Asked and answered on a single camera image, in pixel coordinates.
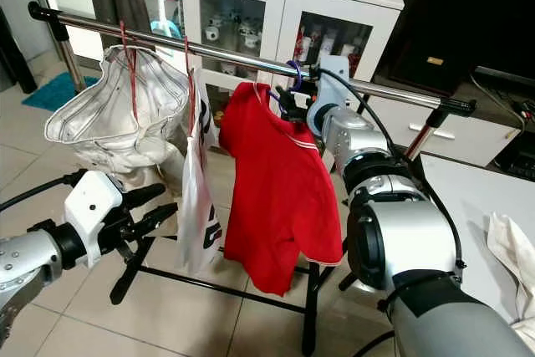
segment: white table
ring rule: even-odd
[[[428,182],[453,218],[467,268],[461,288],[495,309],[508,323],[519,317],[516,284],[487,248],[493,212],[508,215],[535,243],[535,183],[500,173],[422,156]]]

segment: teal mat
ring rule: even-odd
[[[89,87],[99,79],[84,77]],[[74,83],[69,73],[62,73],[23,100],[23,105],[54,112],[74,98]]]

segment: floor tile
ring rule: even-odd
[[[59,319],[59,314],[27,305],[15,318],[11,336],[0,349],[0,357],[33,356]]]
[[[243,300],[229,356],[301,357],[303,315]]]
[[[6,201],[35,186],[61,177],[68,171],[58,165],[36,160],[2,189],[0,201]],[[22,234],[35,223],[49,218],[56,223],[61,223],[64,214],[64,201],[71,190],[70,186],[56,186],[3,211],[0,215],[0,236]]]
[[[52,146],[41,155],[39,160],[63,166],[65,172],[68,173],[76,171],[82,167],[85,169],[90,169],[92,167],[89,162],[78,158],[70,146],[63,144],[52,144]]]
[[[26,105],[13,105],[3,110],[0,115],[0,144],[34,154],[45,152],[51,144],[44,138],[44,123],[51,115],[47,110]]]
[[[387,324],[327,309],[318,312],[316,329],[314,357],[353,355],[390,330]],[[244,300],[229,356],[301,356],[302,330],[302,314]],[[391,347],[383,345],[370,355],[391,356]]]
[[[240,298],[138,273],[114,306],[109,293],[123,270],[116,254],[103,258],[65,314],[193,357],[226,355]]]
[[[0,145],[0,190],[17,177],[37,155]]]
[[[267,297],[273,300],[304,306],[307,295],[307,279],[307,274],[295,273],[292,278],[290,290],[284,294],[284,297],[277,296],[276,294],[261,292],[254,286],[252,280],[249,280],[246,290],[249,293],[258,294],[260,296]]]
[[[59,62],[59,55],[55,49],[50,49],[47,52],[36,56],[35,58],[28,61],[28,67],[32,72],[33,78],[36,83],[39,83],[38,77],[43,76],[46,73],[47,69],[51,66],[54,66]]]
[[[230,207],[234,190],[234,159],[230,156],[208,152],[208,180],[214,204]]]
[[[190,275],[187,267],[178,269],[176,267],[176,256],[178,245],[174,240],[167,238],[157,238],[147,255],[146,265],[163,269],[165,271],[178,273],[180,275],[192,276],[207,282],[213,282],[243,290],[247,284],[247,274],[240,263],[228,261],[222,257],[222,252],[218,252],[214,261],[197,274]]]
[[[62,313],[89,275],[84,265],[63,271],[61,278],[44,288],[32,303]]]
[[[27,97],[28,94],[25,94],[21,90],[19,84],[15,84],[13,87],[0,92],[0,119],[13,107],[20,106],[20,103]]]
[[[100,78],[102,73],[97,70],[88,69],[85,67],[79,67],[80,73],[84,77],[95,77]],[[65,65],[65,62],[56,62],[54,64],[49,65],[49,67],[43,71],[42,78],[38,82],[38,86],[42,87],[43,85],[47,84],[51,79],[55,79],[58,75],[67,72],[67,66]]]
[[[0,192],[0,201],[6,201],[70,171],[59,166],[61,165],[53,165],[40,159],[35,161]],[[63,223],[64,201],[71,190],[70,186],[56,186],[3,211],[0,214],[0,237],[22,235],[29,227],[46,219],[53,219],[56,224]],[[64,271],[62,277],[46,287],[33,302],[62,312],[88,273],[85,266]]]
[[[176,357],[179,354],[114,334],[108,330],[62,317],[37,357]]]

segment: black clamp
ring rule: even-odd
[[[436,280],[441,280],[443,278],[449,278],[451,276],[455,276],[455,273],[450,272],[434,272],[430,275],[426,275],[422,278],[417,278],[415,280],[411,280],[408,283],[405,283],[403,286],[398,287],[396,290],[394,290],[387,298],[384,298],[382,300],[379,300],[377,303],[377,309],[381,313],[386,313],[388,310],[388,307],[394,302],[402,293],[406,292],[410,288],[413,288],[414,286],[420,286],[424,283],[434,282]]]
[[[41,20],[48,23],[52,30],[53,37],[57,41],[68,41],[69,33],[64,24],[59,22],[58,15],[61,13],[58,10],[49,8],[42,8],[37,2],[28,3],[28,11],[30,16],[35,20]]]
[[[312,105],[312,98],[307,99],[308,108],[300,108],[295,101],[295,95],[290,90],[285,91],[281,86],[275,87],[278,92],[278,103],[281,106],[282,114],[281,118],[286,121],[292,122],[306,122],[308,108]]]

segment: red t-shirt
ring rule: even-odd
[[[302,251],[326,265],[342,258],[340,219],[328,172],[304,123],[269,109],[269,86],[239,84],[221,123],[220,145],[236,159],[225,257],[254,285],[283,295]]]

